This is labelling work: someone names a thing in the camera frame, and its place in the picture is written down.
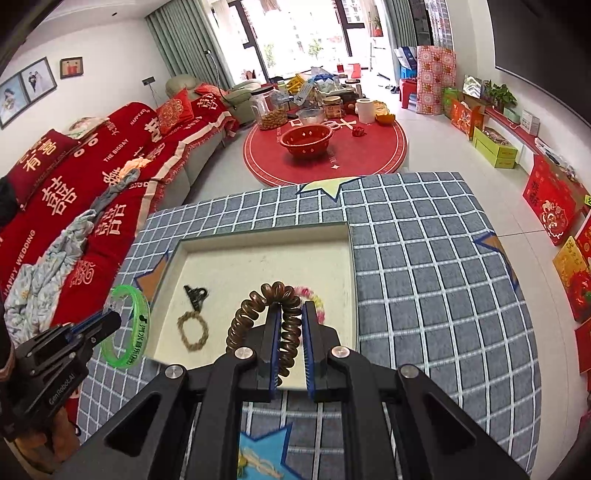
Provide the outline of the green translucent bangle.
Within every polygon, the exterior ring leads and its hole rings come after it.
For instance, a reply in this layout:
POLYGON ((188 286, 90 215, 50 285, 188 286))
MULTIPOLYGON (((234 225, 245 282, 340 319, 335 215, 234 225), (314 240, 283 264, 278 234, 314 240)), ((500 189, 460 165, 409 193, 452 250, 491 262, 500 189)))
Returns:
POLYGON ((125 302, 130 301, 130 334, 120 355, 116 353, 114 341, 108 338, 101 342, 101 355, 114 369, 128 369, 142 358, 149 336, 150 307, 144 294, 131 285, 118 285, 111 289, 105 308, 121 313, 125 302))

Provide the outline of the grey-green jewelry tray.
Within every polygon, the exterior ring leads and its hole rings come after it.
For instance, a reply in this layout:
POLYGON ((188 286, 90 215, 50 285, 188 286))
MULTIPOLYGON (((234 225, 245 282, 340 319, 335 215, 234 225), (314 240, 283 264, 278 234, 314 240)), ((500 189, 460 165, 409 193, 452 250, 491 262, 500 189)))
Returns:
POLYGON ((205 365, 222 354, 235 312, 249 302, 256 317, 287 295, 317 301, 322 323, 356 345, 352 231, 322 223, 198 236, 179 241, 152 299, 145 354, 162 364, 205 365), (200 313, 183 286, 207 289, 200 313))

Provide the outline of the light blue floral blanket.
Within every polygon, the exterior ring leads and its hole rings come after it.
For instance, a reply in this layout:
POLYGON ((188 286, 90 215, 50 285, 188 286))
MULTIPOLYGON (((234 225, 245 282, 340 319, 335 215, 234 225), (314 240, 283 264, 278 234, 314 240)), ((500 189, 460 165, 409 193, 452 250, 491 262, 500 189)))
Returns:
POLYGON ((36 263, 20 268, 4 302, 4 321, 16 347, 49 329, 61 289, 84 253, 88 236, 107 205, 139 176, 137 168, 126 173, 76 216, 36 263))

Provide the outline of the black hair clip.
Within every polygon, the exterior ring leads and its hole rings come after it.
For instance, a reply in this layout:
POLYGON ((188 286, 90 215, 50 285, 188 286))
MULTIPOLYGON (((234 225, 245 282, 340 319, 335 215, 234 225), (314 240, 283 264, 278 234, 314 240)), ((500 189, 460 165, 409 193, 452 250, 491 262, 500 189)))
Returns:
POLYGON ((189 285, 184 285, 183 289, 185 294, 187 295, 192 309, 195 312, 200 313, 202 310, 202 306, 204 306, 204 300, 208 296, 207 289, 202 287, 191 288, 189 285))

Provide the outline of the red wedding sofa cover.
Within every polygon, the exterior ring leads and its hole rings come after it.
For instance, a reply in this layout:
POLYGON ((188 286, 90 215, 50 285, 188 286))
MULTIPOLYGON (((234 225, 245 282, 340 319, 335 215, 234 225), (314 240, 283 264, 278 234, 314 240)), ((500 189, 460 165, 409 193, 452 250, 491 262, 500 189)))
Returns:
POLYGON ((190 102, 194 118, 167 135, 160 134, 156 110, 130 102, 79 143, 61 140, 54 132, 39 141, 39 152, 55 147, 60 161, 23 210, 1 229, 3 306, 20 268, 36 263, 96 197, 137 168, 138 180, 107 205, 88 236, 84 253, 61 289, 50 327, 78 323, 101 309, 131 244, 191 151, 238 128, 238 120, 215 95, 207 93, 190 102))

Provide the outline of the red gift box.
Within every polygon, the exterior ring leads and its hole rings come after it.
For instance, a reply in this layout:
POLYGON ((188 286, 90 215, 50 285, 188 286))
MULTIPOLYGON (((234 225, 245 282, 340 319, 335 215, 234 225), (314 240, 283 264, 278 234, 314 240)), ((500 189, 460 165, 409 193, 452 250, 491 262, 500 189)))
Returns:
POLYGON ((546 156, 536 154, 523 192, 543 229, 555 246, 561 246, 589 212, 586 188, 569 177, 546 156))

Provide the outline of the double framed wedding photo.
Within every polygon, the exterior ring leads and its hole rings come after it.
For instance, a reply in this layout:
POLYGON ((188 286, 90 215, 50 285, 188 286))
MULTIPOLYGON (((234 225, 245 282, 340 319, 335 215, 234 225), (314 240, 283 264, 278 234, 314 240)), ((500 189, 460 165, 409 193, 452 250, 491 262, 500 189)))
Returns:
POLYGON ((57 88, 46 57, 30 64, 1 84, 1 128, 57 88))

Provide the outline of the red embroidered cushion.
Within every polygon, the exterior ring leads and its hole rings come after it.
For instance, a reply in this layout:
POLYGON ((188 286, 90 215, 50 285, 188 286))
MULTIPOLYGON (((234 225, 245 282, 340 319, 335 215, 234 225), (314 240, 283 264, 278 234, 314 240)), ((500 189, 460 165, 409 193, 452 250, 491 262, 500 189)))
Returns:
POLYGON ((191 102, 186 89, 163 103, 157 110, 158 127, 161 135, 167 135, 175 127, 194 118, 191 102))

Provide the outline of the green gift box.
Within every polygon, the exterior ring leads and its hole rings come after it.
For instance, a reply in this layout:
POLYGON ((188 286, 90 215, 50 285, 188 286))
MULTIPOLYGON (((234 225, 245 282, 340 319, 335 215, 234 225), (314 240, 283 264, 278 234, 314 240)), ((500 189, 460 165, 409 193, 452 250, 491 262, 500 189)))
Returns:
POLYGON ((476 127, 473 146, 494 168, 513 169, 517 163, 518 149, 493 128, 476 127))

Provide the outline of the small red framed picture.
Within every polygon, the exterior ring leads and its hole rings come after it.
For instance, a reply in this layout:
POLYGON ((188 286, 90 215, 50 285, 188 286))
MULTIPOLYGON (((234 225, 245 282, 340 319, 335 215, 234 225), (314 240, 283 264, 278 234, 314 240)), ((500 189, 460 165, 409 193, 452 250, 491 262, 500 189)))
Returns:
POLYGON ((61 79, 82 76, 84 74, 83 58, 70 57, 61 59, 59 63, 59 72, 61 79))

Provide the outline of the red colander bowl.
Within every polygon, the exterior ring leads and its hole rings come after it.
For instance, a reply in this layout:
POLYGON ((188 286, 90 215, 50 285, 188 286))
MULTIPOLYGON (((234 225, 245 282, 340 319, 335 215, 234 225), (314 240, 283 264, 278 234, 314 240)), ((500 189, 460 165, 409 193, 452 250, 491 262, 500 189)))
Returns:
POLYGON ((329 148, 332 129, 322 124, 294 127, 280 137, 280 145, 295 159, 307 160, 322 156, 329 148))

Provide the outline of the white cylindrical container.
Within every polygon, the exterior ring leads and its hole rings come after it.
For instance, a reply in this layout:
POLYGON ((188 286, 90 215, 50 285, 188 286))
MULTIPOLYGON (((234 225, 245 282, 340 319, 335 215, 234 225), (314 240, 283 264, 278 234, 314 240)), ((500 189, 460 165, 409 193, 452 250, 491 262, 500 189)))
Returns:
POLYGON ((362 124, 372 124, 375 121, 375 103, 368 98, 356 100, 356 114, 362 124))

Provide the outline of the potted green plant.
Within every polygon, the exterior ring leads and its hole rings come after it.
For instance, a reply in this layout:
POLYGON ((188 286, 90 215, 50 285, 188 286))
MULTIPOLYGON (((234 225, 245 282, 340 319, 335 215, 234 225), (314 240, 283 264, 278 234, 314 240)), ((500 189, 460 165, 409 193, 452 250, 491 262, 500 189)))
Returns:
POLYGON ((488 102, 500 113, 503 113, 506 108, 513 108, 518 105, 517 98, 506 84, 498 85, 489 82, 485 87, 485 94, 488 102))

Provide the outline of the green curtain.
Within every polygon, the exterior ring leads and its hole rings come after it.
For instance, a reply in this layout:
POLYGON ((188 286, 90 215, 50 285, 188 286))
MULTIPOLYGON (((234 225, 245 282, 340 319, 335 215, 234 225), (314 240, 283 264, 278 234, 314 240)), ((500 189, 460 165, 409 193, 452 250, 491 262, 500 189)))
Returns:
POLYGON ((145 21, 171 76, 190 74, 222 89, 235 85, 200 1, 169 1, 145 21))

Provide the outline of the wall mounted black television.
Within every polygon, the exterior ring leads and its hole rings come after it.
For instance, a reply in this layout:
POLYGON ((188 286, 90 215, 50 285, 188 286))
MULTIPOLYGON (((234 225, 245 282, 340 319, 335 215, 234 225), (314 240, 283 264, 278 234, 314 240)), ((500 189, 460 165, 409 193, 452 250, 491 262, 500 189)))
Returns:
POLYGON ((495 66, 590 122, 590 3, 489 0, 495 66))

